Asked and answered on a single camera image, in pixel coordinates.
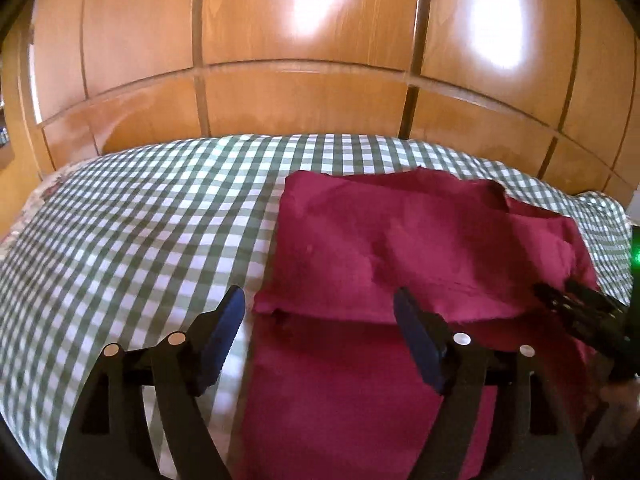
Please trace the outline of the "person's right hand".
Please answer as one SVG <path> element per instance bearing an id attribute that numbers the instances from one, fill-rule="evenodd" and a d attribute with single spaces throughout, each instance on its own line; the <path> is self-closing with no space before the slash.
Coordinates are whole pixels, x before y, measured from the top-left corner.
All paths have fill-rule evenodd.
<path id="1" fill-rule="evenodd" d="M 632 428 L 639 420 L 639 378 L 619 384 L 608 384 L 600 390 L 601 398 L 622 410 L 620 423 Z"/>

